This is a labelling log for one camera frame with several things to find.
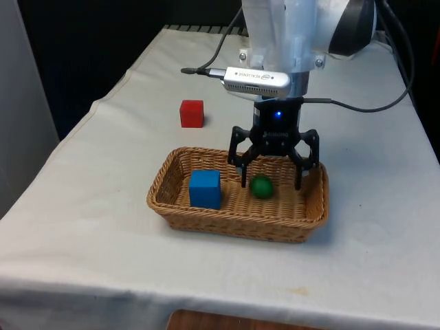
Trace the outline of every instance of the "wooden floor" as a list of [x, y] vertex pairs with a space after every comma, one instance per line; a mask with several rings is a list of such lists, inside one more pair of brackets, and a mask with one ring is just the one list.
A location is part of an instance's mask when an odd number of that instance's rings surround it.
[[247, 318], [233, 318], [196, 311], [176, 311], [167, 330], [318, 330], [295, 325], [279, 324]]

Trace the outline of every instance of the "basket rim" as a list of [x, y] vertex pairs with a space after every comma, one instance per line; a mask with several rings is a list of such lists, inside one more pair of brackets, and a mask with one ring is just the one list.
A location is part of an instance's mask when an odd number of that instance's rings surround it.
[[195, 208], [191, 206], [178, 206], [168, 203], [160, 203], [156, 200], [157, 193], [164, 181], [165, 173], [169, 170], [171, 163], [173, 160], [178, 157], [182, 153], [194, 153], [194, 152], [202, 152], [202, 153], [215, 153], [218, 155], [219, 153], [226, 153], [225, 150], [211, 149], [211, 148], [200, 148], [200, 147], [181, 147], [171, 151], [166, 158], [164, 164], [159, 170], [159, 173], [156, 175], [153, 184], [151, 185], [148, 195], [146, 197], [146, 202], [148, 206], [154, 210], [157, 214], [162, 216], [167, 215], [182, 215], [182, 216], [193, 216], [193, 217], [223, 217], [229, 221], [243, 221], [248, 222], [252, 221], [252, 223], [259, 224], [267, 224], [273, 226], [283, 226], [283, 227], [291, 227], [291, 228], [301, 228], [301, 229], [314, 229], [318, 227], [322, 227], [327, 222], [326, 214], [328, 214], [328, 201], [326, 203], [326, 197], [328, 196], [328, 177], [327, 171], [323, 164], [320, 163], [319, 169], [321, 171], [321, 198], [322, 198], [322, 210], [320, 211], [320, 216], [315, 217], [313, 219], [292, 219], [289, 217], [276, 217], [276, 216], [256, 216], [253, 215], [245, 215], [245, 214], [237, 214], [235, 212], [229, 212], [225, 210], [211, 210], [205, 208]]

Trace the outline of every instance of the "wicker basket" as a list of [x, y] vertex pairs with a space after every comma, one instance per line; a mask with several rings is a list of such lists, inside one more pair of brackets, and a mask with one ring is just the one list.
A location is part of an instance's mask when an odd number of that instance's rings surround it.
[[[227, 162], [226, 151], [179, 148], [164, 162], [148, 192], [147, 203], [178, 230], [213, 232], [268, 241], [307, 240], [328, 217], [329, 185], [323, 165], [294, 189], [295, 167], [287, 158], [259, 157], [248, 168], [248, 177], [267, 175], [275, 185], [275, 197], [259, 200], [241, 187], [241, 177]], [[193, 170], [215, 169], [221, 173], [223, 194], [220, 210], [191, 208], [188, 183]]]

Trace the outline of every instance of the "white tablecloth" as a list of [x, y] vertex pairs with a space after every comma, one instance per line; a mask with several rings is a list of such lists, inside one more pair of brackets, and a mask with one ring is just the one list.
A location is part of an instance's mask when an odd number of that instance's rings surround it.
[[[54, 151], [0, 221], [0, 324], [9, 329], [163, 329], [195, 309], [326, 329], [440, 329], [440, 170], [410, 99], [363, 115], [303, 107], [330, 179], [330, 217], [302, 245], [178, 232], [146, 194], [180, 146], [226, 149], [252, 103], [219, 81], [179, 73], [210, 58], [219, 35], [162, 31]], [[230, 36], [216, 67], [237, 62]], [[329, 59], [308, 96], [359, 106], [404, 84], [370, 45]], [[181, 129], [183, 99], [207, 125]]]

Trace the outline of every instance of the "green ball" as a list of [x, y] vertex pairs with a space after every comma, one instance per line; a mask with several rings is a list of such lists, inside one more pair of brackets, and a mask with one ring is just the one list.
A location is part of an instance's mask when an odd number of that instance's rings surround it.
[[274, 196], [274, 185], [270, 179], [264, 175], [253, 177], [250, 182], [252, 195], [258, 199], [269, 199]]

